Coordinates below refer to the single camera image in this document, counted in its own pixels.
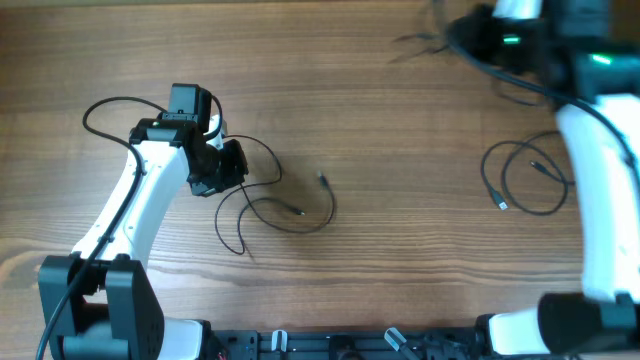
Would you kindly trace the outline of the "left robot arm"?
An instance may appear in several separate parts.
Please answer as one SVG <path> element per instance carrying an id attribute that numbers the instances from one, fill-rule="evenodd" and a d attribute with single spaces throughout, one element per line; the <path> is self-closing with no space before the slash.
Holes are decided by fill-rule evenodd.
<path id="1" fill-rule="evenodd" d="M 38 274 L 45 328 L 37 358 L 227 359 L 204 320 L 164 315 L 146 270 L 168 207 L 183 185 L 208 197 L 244 182 L 241 145 L 226 138 L 219 100 L 175 83 L 169 104 L 123 141 L 127 163 L 99 217 L 66 256 Z"/>

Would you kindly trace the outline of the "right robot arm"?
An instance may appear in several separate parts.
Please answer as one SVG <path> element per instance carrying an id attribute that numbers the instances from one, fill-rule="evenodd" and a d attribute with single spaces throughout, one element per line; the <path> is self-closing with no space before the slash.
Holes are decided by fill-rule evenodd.
<path id="1" fill-rule="evenodd" d="M 549 99 L 582 223 L 582 288 L 478 321 L 477 356 L 578 358 L 639 347 L 639 51 L 614 42 L 606 1 L 499 1 L 450 22 L 477 69 Z M 537 76 L 529 85 L 525 73 Z"/>

